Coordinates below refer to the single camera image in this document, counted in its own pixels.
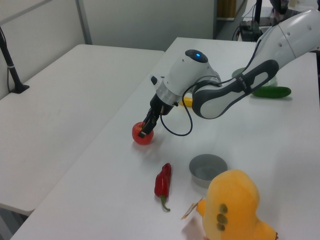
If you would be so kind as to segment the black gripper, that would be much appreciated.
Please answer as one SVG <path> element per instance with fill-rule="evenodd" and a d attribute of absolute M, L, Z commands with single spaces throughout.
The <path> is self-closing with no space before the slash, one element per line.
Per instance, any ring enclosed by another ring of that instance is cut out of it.
<path fill-rule="evenodd" d="M 168 115 L 173 109 L 173 105 L 164 103 L 157 94 L 155 94 L 150 101 L 150 109 L 147 112 L 146 117 L 143 120 L 143 125 L 138 133 L 141 138 L 149 135 L 157 125 L 157 121 L 160 115 Z"/>

